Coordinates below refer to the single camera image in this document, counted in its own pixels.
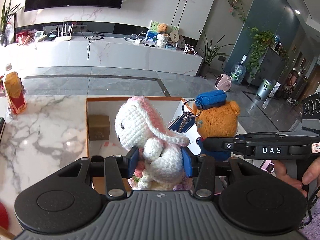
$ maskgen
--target small brown box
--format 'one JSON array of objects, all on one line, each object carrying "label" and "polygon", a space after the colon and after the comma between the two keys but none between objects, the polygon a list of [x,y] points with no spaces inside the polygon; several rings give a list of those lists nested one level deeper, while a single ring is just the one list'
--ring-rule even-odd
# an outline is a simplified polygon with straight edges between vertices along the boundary
[{"label": "small brown box", "polygon": [[107,115],[89,115],[88,132],[90,141],[109,140],[110,121]]}]

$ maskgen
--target wooden door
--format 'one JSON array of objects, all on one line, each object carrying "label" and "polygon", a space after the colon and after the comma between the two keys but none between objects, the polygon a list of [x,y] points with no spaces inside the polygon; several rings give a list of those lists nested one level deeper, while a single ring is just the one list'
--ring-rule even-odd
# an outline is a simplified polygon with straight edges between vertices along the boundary
[{"label": "wooden door", "polygon": [[320,85],[320,66],[316,65],[309,76],[308,84],[306,88],[304,89],[303,93],[299,97],[299,101],[302,101],[308,96],[313,95],[316,92],[319,85]]}]

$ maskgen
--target silver bolt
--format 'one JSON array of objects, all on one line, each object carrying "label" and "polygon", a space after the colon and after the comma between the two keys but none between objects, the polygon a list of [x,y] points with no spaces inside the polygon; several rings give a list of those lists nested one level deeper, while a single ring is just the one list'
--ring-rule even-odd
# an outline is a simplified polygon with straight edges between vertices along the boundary
[{"label": "silver bolt", "polygon": [[119,188],[114,188],[112,190],[109,190],[108,194],[111,196],[111,197],[120,197],[124,194],[124,191],[122,189],[119,189]]},{"label": "silver bolt", "polygon": [[199,189],[196,191],[196,195],[198,197],[209,197],[211,196],[212,192],[208,189]]}]

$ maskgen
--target crocheted rabbit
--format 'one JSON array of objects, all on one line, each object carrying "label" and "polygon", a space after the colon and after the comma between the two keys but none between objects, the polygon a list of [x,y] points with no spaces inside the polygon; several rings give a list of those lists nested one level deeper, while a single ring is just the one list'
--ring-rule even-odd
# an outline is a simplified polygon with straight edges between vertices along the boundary
[{"label": "crocheted rabbit", "polygon": [[174,185],[189,189],[191,181],[185,178],[180,148],[189,144],[189,138],[170,131],[147,98],[134,96],[122,105],[115,128],[121,145],[127,150],[138,147],[144,160],[135,171],[138,185],[134,189],[151,189],[154,181],[165,184],[166,189]]}]

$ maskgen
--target blue hat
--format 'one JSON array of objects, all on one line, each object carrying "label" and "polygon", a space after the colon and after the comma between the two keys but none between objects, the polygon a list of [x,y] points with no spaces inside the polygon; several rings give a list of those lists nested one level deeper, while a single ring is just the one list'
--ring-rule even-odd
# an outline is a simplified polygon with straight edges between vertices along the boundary
[{"label": "blue hat", "polygon": [[196,97],[196,106],[200,109],[206,110],[212,107],[220,107],[226,103],[227,95],[222,90],[213,90],[210,92],[205,92]]}]

